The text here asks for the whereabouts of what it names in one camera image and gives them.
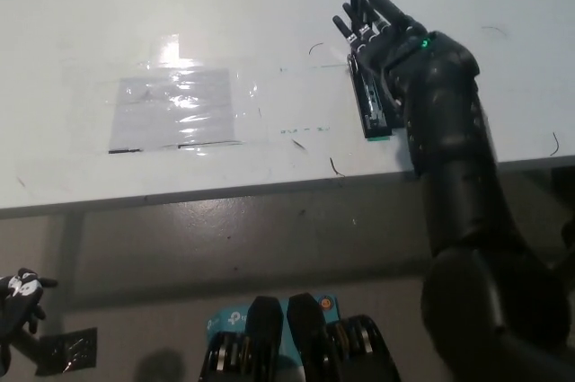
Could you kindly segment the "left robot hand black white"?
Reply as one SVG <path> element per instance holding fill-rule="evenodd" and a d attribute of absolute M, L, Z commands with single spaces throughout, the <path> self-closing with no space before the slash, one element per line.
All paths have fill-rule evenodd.
<path fill-rule="evenodd" d="M 30 333 L 38 331 L 39 321 L 46 319 L 40 305 L 45 289 L 58 281 L 41 277 L 36 271 L 20 268 L 12 276 L 1 278 L 1 340 L 11 340 L 27 324 Z"/>

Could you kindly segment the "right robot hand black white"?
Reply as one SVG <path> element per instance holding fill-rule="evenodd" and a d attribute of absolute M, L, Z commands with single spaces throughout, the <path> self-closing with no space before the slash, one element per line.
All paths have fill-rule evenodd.
<path fill-rule="evenodd" d="M 419 22 L 401 11 L 391 0 L 359 0 L 363 4 L 365 22 L 349 3 L 342 5 L 351 25 L 338 15 L 334 25 L 348 42 L 356 60 L 370 71 L 384 89 L 385 95 L 397 106 L 403 104 L 391 77 L 392 69 L 431 43 L 432 35 Z"/>

